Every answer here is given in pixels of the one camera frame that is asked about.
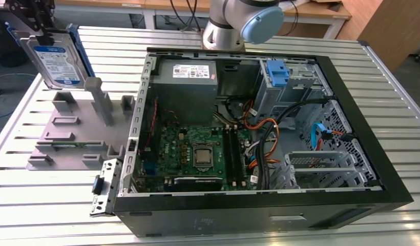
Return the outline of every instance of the sticker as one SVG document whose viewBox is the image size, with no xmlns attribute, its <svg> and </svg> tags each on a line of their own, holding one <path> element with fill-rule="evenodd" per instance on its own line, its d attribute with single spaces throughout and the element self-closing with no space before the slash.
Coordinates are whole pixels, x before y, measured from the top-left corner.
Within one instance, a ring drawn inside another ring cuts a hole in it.
<svg viewBox="0 0 420 246">
<path fill-rule="evenodd" d="M 175 65 L 174 78 L 211 78 L 210 68 L 206 65 Z"/>
<path fill-rule="evenodd" d="M 82 82 L 74 65 L 67 61 L 66 49 L 54 46 L 35 46 L 35 52 L 55 82 L 64 85 L 76 85 Z"/>
<path fill-rule="evenodd" d="M 250 113 L 251 113 L 254 116 L 256 116 L 256 115 L 258 115 L 258 111 L 255 111 L 255 109 L 254 109 L 254 108 L 251 108 L 251 109 L 250 109 Z"/>
<path fill-rule="evenodd" d="M 136 7 L 140 8 L 142 5 L 140 4 L 122 4 L 124 7 Z"/>
<path fill-rule="evenodd" d="M 259 183 L 259 177 L 251 175 L 250 181 L 251 181 L 252 183 Z"/>
</svg>

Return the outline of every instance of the blue hard drive label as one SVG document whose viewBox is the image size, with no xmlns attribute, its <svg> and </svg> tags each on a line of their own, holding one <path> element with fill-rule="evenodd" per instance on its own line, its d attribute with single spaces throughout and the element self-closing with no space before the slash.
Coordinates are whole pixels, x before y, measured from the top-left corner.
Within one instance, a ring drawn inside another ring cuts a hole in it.
<svg viewBox="0 0 420 246">
<path fill-rule="evenodd" d="M 64 85 L 76 85 L 82 82 L 64 48 L 35 46 L 34 50 L 55 82 Z"/>
</svg>

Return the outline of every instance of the metal table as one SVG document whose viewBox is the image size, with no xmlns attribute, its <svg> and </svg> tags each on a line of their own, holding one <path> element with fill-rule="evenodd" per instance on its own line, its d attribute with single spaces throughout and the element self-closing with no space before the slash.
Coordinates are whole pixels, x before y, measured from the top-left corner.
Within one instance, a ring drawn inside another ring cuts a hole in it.
<svg viewBox="0 0 420 246">
<path fill-rule="evenodd" d="M 82 27 L 96 76 L 111 99 L 136 95 L 147 47 L 200 48 L 194 32 Z M 420 245 L 420 109 L 370 47 L 355 41 L 276 37 L 248 51 L 331 57 L 415 202 L 338 230 L 136 238 L 118 217 L 91 218 L 98 171 L 27 171 L 54 106 L 40 76 L 0 134 L 0 245 Z M 91 98 L 74 91 L 74 97 Z"/>
</svg>

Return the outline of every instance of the metal bracket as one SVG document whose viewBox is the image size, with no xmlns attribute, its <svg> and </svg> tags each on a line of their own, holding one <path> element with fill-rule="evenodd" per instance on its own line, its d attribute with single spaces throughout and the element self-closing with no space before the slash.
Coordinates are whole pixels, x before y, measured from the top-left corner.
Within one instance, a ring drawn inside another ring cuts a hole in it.
<svg viewBox="0 0 420 246">
<path fill-rule="evenodd" d="M 100 174 L 94 183 L 94 201 L 91 217 L 115 216 L 114 204 L 118 194 L 122 161 L 119 159 L 106 160 L 102 165 Z"/>
</svg>

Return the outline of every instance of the wooden table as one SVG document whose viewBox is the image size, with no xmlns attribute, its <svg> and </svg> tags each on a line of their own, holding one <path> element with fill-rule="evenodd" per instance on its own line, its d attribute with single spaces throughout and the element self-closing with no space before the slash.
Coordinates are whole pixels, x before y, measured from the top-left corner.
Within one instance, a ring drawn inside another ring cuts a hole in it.
<svg viewBox="0 0 420 246">
<path fill-rule="evenodd" d="M 212 0 L 199 0 L 196 16 L 208 17 Z M 191 16 L 186 0 L 174 0 L 175 8 L 180 16 Z M 175 15 L 170 0 L 56 0 L 56 9 L 72 11 L 110 12 L 143 14 L 147 29 L 155 29 L 156 15 Z M 328 9 L 328 4 L 310 2 L 299 7 L 299 23 L 328 25 L 324 35 L 327 39 L 335 39 L 339 31 L 352 15 L 342 6 L 339 12 Z M 295 21 L 296 10 L 286 12 L 284 22 Z"/>
</svg>

